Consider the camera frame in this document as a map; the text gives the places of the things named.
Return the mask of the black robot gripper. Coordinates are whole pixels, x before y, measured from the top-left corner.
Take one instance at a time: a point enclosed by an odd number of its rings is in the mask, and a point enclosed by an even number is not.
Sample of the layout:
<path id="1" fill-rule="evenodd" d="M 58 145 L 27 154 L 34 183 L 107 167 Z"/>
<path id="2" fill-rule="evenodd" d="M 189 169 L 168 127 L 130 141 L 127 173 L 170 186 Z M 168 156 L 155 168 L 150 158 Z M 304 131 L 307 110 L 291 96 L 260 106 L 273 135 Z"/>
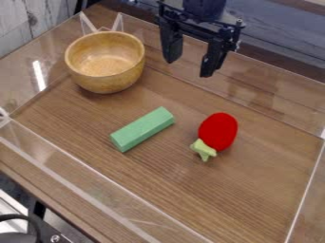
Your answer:
<path id="1" fill-rule="evenodd" d="M 228 50 L 238 49 L 245 28 L 241 18 L 226 10 L 228 0 L 158 0 L 162 56 L 172 64 L 184 54 L 184 35 L 209 42 L 201 74 L 212 77 L 222 67 Z"/>

